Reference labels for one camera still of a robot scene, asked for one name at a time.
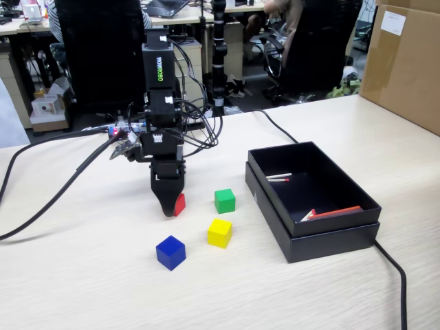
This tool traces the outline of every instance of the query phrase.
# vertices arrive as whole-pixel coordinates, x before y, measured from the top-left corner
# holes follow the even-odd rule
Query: open box
[[[266,176],[292,173],[288,182]],[[379,230],[380,206],[313,142],[249,151],[246,182],[289,262],[367,248]],[[300,222],[360,206],[355,214]]]

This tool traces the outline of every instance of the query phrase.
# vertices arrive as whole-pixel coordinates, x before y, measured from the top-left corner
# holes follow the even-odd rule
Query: black chair
[[[274,36],[262,37],[267,69],[279,85],[264,91],[274,105],[302,103],[315,91],[330,91],[340,84],[345,49],[362,7],[362,0],[303,0],[304,8],[286,65],[283,45]]]
[[[56,0],[75,111],[117,113],[143,105],[144,23],[139,0]]]

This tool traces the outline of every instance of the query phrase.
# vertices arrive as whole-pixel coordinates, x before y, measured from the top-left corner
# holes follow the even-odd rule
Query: wall
[[[359,13],[358,21],[373,22],[375,0],[364,0]]]

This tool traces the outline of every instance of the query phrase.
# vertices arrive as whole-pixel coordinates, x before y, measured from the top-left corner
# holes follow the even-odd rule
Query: green cube
[[[214,203],[219,214],[235,211],[235,196],[230,189],[216,191]]]

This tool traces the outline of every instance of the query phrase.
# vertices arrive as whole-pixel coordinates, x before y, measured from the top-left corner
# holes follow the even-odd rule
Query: yellow cube
[[[232,222],[214,219],[208,229],[208,244],[226,249],[232,237]]]

